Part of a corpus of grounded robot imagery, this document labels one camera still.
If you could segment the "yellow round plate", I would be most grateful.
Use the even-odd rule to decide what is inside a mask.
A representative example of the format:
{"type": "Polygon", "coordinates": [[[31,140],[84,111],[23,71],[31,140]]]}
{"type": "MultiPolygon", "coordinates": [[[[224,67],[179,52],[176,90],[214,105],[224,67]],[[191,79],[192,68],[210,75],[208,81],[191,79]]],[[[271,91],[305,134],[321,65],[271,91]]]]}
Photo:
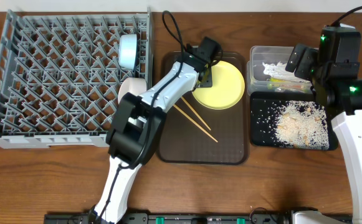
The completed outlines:
{"type": "Polygon", "coordinates": [[[197,88],[193,97],[203,106],[224,110],[237,104],[245,90],[245,81],[237,67],[220,61],[211,68],[212,87],[197,88]]]}

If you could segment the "white tissue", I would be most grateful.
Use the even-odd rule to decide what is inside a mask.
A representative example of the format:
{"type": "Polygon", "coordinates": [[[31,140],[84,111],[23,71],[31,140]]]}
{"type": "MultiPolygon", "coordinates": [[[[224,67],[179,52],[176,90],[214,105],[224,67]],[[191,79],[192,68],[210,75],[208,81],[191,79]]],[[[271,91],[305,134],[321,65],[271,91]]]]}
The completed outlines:
{"type": "Polygon", "coordinates": [[[298,78],[294,75],[292,72],[288,72],[285,70],[286,63],[278,62],[276,64],[274,63],[262,63],[264,66],[263,73],[265,75],[269,75],[271,78],[277,79],[277,80],[284,80],[288,82],[299,82],[299,83],[307,83],[307,80],[304,80],[302,78],[298,78]]]}

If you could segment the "wooden chopstick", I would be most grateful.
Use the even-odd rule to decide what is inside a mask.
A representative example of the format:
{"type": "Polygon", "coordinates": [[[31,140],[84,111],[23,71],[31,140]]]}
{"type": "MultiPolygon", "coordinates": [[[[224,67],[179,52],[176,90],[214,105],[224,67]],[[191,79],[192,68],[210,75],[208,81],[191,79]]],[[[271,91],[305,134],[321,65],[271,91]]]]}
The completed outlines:
{"type": "Polygon", "coordinates": [[[193,120],[189,115],[187,115],[181,108],[174,105],[173,106],[177,111],[179,111],[186,119],[188,119],[190,122],[193,123],[197,128],[199,128],[204,134],[206,134],[208,137],[210,137],[214,142],[218,142],[218,140],[213,137],[211,134],[209,134],[202,126],[200,126],[195,120],[193,120]]]}
{"type": "Polygon", "coordinates": [[[196,117],[207,127],[208,130],[211,130],[209,125],[203,120],[203,118],[199,115],[199,113],[186,101],[186,99],[182,96],[182,101],[186,104],[186,106],[196,115],[196,117]]]}

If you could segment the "green orange snack wrapper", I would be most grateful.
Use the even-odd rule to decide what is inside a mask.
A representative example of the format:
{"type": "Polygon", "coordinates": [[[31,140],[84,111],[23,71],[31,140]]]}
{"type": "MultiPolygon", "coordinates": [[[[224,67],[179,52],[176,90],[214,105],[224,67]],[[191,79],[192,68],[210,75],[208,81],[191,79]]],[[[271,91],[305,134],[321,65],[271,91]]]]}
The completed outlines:
{"type": "Polygon", "coordinates": [[[290,82],[271,78],[267,82],[267,88],[275,92],[291,91],[295,93],[310,93],[312,85],[310,83],[290,82]]]}

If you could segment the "white round bowl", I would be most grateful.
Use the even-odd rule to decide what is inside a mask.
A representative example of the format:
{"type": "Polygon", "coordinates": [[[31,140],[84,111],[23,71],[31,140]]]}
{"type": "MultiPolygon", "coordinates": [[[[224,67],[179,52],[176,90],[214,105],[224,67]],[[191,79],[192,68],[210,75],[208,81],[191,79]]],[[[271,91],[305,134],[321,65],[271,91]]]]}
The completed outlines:
{"type": "Polygon", "coordinates": [[[138,96],[141,93],[144,93],[146,90],[147,90],[147,83],[143,78],[129,77],[125,79],[120,86],[118,92],[118,103],[121,102],[121,99],[127,93],[131,93],[132,95],[138,96]]]}

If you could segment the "light blue bowl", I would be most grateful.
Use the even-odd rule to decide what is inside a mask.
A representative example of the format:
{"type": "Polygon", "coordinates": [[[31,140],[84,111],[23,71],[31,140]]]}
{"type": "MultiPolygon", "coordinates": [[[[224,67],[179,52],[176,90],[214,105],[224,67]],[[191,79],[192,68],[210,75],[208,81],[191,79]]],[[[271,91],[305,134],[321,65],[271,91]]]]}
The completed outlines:
{"type": "Polygon", "coordinates": [[[137,35],[127,34],[120,37],[118,63],[121,67],[133,70],[136,63],[137,35]]]}

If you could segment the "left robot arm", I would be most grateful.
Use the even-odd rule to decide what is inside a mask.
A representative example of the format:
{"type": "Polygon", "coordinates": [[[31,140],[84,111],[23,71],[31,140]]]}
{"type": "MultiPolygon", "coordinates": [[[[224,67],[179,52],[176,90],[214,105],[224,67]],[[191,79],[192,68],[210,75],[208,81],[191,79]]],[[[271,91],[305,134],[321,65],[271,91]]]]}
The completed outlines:
{"type": "Polygon", "coordinates": [[[167,112],[185,93],[211,79],[211,67],[222,55],[221,45],[205,37],[198,47],[182,47],[170,71],[155,86],[138,96],[123,96],[106,135],[107,181],[101,199],[89,211],[89,223],[122,219],[135,177],[158,147],[167,112]]]}

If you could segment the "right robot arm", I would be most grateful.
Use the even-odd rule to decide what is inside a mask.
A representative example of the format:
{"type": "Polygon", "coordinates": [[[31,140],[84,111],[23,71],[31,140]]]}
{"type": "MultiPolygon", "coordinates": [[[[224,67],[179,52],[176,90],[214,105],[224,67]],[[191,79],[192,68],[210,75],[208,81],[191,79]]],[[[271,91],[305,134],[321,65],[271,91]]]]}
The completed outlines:
{"type": "Polygon", "coordinates": [[[285,67],[312,83],[341,147],[353,201],[353,223],[362,223],[361,34],[354,27],[326,26],[319,47],[297,44],[285,67]]]}

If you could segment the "clear plastic bin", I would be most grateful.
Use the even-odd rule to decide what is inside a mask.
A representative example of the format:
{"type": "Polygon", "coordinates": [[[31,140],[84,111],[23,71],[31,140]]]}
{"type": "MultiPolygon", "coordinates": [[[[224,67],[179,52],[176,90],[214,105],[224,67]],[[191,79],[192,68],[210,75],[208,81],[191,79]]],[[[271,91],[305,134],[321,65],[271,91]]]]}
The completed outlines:
{"type": "Polygon", "coordinates": [[[253,46],[250,50],[250,60],[247,63],[247,92],[251,95],[255,91],[275,92],[267,88],[271,77],[263,73],[262,63],[286,63],[289,60],[293,47],[281,46],[253,46]]]}

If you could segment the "brown serving tray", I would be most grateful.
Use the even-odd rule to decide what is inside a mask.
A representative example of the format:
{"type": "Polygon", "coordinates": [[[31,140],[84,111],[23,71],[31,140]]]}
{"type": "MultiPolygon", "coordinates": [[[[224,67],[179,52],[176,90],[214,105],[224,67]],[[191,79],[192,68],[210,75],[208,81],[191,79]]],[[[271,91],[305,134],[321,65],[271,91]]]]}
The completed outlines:
{"type": "Polygon", "coordinates": [[[176,105],[199,125],[204,124],[189,109],[189,103],[210,130],[204,133],[176,108],[166,117],[160,145],[156,152],[164,162],[189,164],[238,165],[249,156],[247,95],[224,110],[209,109],[198,103],[192,92],[183,95],[176,105]]]}

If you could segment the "grey plastic dish rack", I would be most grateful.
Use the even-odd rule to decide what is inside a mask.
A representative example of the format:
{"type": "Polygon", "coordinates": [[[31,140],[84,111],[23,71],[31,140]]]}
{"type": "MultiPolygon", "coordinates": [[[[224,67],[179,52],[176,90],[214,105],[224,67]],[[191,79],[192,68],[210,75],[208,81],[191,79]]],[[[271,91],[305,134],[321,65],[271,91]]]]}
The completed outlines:
{"type": "Polygon", "coordinates": [[[153,17],[134,14],[19,16],[0,38],[0,147],[106,145],[129,77],[152,82],[153,17]],[[133,70],[118,63],[120,37],[137,35],[133,70]]]}

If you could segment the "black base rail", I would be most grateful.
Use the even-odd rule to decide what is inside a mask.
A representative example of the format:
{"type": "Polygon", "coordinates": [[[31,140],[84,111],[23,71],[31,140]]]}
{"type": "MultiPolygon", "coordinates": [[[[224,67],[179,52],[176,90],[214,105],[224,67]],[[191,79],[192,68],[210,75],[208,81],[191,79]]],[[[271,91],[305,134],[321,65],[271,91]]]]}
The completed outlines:
{"type": "MultiPolygon", "coordinates": [[[[119,224],[275,224],[278,216],[266,214],[249,216],[209,216],[209,215],[149,215],[146,213],[129,213],[119,224]]],[[[48,215],[44,216],[43,224],[87,224],[88,214],[48,215]]]]}

